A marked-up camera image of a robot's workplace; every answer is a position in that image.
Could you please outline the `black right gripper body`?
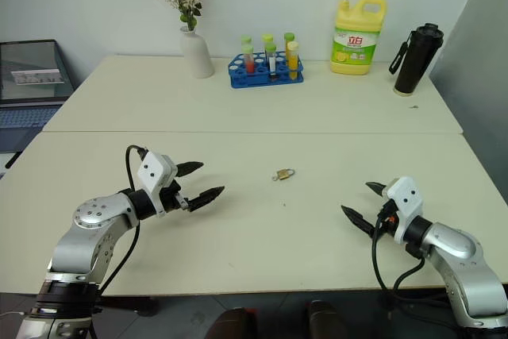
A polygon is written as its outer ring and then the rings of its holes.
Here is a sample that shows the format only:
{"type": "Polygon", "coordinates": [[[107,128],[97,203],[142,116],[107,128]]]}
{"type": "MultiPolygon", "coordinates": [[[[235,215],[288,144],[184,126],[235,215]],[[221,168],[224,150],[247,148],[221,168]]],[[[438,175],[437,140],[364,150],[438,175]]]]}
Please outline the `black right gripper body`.
{"type": "Polygon", "coordinates": [[[378,236],[381,237],[385,233],[394,236],[398,228],[398,207],[393,199],[385,202],[378,213],[379,228],[378,236]]]}

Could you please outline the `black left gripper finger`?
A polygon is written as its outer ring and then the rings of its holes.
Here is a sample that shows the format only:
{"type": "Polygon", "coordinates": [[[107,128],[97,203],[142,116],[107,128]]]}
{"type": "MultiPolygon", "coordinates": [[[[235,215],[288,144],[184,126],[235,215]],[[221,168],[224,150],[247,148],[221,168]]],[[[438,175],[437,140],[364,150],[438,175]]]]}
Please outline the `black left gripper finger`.
{"type": "Polygon", "coordinates": [[[177,176],[186,176],[203,167],[204,163],[199,161],[188,161],[177,165],[177,176]]]}
{"type": "Polygon", "coordinates": [[[193,212],[197,209],[206,206],[207,204],[210,204],[215,198],[217,198],[222,193],[224,189],[225,189],[224,186],[213,187],[210,188],[209,190],[203,191],[196,198],[188,199],[187,210],[189,212],[193,212]]]}

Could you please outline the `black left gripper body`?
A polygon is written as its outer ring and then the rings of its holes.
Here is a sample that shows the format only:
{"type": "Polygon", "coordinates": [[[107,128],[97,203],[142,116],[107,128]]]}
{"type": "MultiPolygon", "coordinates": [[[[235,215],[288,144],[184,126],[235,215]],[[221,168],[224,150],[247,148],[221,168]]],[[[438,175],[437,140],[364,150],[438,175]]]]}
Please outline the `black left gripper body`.
{"type": "Polygon", "coordinates": [[[181,186],[175,180],[160,190],[160,201],[166,213],[172,210],[189,210],[188,199],[184,198],[180,191],[181,186]]]}

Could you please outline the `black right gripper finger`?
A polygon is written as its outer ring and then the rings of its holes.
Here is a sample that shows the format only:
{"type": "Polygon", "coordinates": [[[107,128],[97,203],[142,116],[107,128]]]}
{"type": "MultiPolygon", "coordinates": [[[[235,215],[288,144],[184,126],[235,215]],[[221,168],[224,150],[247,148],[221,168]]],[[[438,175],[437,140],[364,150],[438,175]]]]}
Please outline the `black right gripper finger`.
{"type": "Polygon", "coordinates": [[[387,196],[387,186],[378,182],[366,182],[365,185],[382,198],[387,196]]]}
{"type": "Polygon", "coordinates": [[[355,211],[353,208],[341,206],[344,215],[359,230],[372,237],[375,231],[373,224],[364,219],[363,215],[355,211]]]}

